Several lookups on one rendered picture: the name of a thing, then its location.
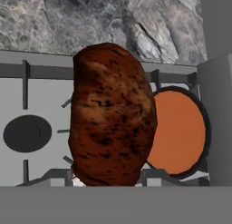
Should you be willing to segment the brown seared steak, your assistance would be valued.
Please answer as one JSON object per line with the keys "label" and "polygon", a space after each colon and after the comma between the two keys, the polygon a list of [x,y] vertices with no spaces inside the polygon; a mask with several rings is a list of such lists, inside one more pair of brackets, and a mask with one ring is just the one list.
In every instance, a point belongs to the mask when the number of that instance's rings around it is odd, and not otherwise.
{"label": "brown seared steak", "polygon": [[69,147],[86,186],[133,186],[157,128],[140,62],[117,44],[89,45],[73,57]]}

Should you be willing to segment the grey tall cabinet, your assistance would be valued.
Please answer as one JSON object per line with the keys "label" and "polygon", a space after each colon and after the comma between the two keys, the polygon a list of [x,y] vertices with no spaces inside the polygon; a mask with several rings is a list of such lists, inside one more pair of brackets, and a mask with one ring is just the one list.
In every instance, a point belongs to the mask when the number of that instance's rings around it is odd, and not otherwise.
{"label": "grey tall cabinet", "polygon": [[211,122],[210,183],[232,186],[232,0],[200,1],[208,59],[198,80]]}

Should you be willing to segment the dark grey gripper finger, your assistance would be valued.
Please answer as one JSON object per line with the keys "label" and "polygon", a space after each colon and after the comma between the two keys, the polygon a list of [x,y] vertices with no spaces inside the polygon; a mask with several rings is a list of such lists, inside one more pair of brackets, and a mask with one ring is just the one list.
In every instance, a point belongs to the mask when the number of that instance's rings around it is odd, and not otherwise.
{"label": "dark grey gripper finger", "polygon": [[72,185],[74,187],[85,187],[85,184],[72,172]]}

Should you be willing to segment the grey hob with black grates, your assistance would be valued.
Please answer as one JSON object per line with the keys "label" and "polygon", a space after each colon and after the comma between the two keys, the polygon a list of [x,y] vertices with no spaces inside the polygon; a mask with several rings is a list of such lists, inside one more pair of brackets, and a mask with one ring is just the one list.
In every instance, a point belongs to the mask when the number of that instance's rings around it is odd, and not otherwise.
{"label": "grey hob with black grates", "polygon": [[[157,117],[135,185],[207,186],[208,113],[194,66],[141,63]],[[0,51],[0,187],[72,186],[73,58]]]}

